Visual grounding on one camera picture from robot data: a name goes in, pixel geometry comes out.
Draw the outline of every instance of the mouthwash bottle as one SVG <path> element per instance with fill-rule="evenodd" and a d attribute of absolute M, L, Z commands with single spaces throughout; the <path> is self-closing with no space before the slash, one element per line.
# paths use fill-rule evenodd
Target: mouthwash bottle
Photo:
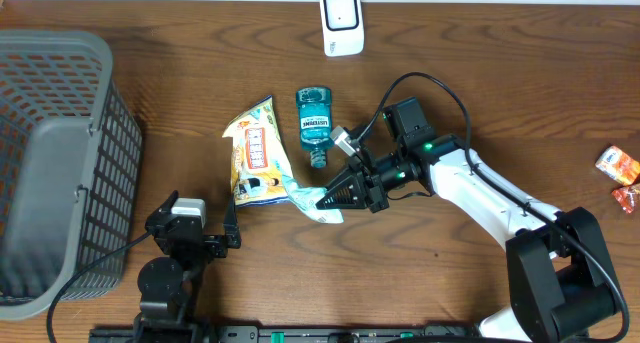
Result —
<path fill-rule="evenodd" d="M 333 146 L 331 134 L 331 90 L 325 87 L 302 88 L 296 93 L 300 116 L 300 144 L 311 153 L 311 166 L 327 165 L 327 149 Z"/>

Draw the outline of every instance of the wooden tabletop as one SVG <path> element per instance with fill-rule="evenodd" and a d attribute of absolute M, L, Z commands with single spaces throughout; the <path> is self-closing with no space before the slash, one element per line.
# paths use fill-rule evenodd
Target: wooden tabletop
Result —
<path fill-rule="evenodd" d="M 640 8 L 366 4 L 364 51 L 327 58 L 317 4 L 234 2 L 5 2 L 0 27 L 86 30 L 103 37 L 114 79 L 147 125 L 132 236 L 173 189 L 207 203 L 220 229 L 230 195 L 226 124 L 267 95 L 294 174 L 323 185 L 343 164 L 314 171 L 301 149 L 295 92 L 332 89 L 336 125 L 368 121 L 388 85 L 423 71 L 453 88 L 473 119 L 473 147 L 524 191 L 598 217 L 631 308 L 640 313 L 640 212 L 626 215 L 617 184 L 594 168 L 616 144 L 640 158 Z M 390 101 L 416 96 L 441 133 L 464 134 L 455 103 L 417 78 Z M 391 147 L 381 122 L 370 141 Z M 274 325 L 421 325 L 477 321 L 509 304 L 504 252 L 447 201 L 413 198 L 375 215 L 344 212 L 314 223 L 283 204 L 238 211 L 243 246 L 209 266 L 198 311 L 213 322 Z M 61 342 L 97 325 L 129 325 L 139 312 L 140 268 L 152 240 L 129 255 L 105 297 L 58 306 Z M 614 334 L 620 318 L 592 330 Z M 43 341 L 45 315 L 0 323 L 0 342 Z M 628 341 L 640 338 L 632 325 Z"/>

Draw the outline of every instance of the plastic bin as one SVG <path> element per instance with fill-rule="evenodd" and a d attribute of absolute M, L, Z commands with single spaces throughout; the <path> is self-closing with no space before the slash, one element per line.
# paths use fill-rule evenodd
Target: plastic bin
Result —
<path fill-rule="evenodd" d="M 45 310 L 127 242 L 142 136 L 112 66 L 88 33 L 0 31 L 0 319 Z M 107 260 L 63 299 L 107 293 L 123 263 Z"/>

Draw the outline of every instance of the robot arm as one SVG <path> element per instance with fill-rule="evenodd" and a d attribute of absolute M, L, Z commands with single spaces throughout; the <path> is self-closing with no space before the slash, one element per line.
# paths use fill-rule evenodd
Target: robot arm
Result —
<path fill-rule="evenodd" d="M 560 342 L 620 310 L 601 271 L 548 226 L 571 232 L 618 287 L 593 215 L 583 208 L 564 213 L 542 203 L 486 166 L 475 151 L 469 150 L 467 157 L 460 139 L 436 135 L 415 98 L 386 107 L 383 117 L 398 148 L 380 159 L 348 131 L 334 130 L 334 142 L 349 158 L 317 203 L 319 209 L 368 208 L 375 213 L 389 207 L 390 190 L 418 181 L 466 212 L 507 254 L 511 307 L 479 325 L 485 337 Z M 558 256 L 571 257 L 571 264 L 556 272 L 551 260 Z"/>

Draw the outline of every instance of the orange snack package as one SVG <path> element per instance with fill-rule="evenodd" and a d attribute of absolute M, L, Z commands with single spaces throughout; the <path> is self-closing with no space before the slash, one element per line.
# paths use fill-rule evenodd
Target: orange snack package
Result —
<path fill-rule="evenodd" d="M 620 203 L 625 212 L 631 213 L 640 204 L 640 184 L 616 189 L 611 192 L 611 195 Z"/>
<path fill-rule="evenodd" d="M 616 146 L 611 146 L 602 153 L 596 167 L 624 186 L 632 185 L 640 174 L 640 162 L 633 160 Z"/>

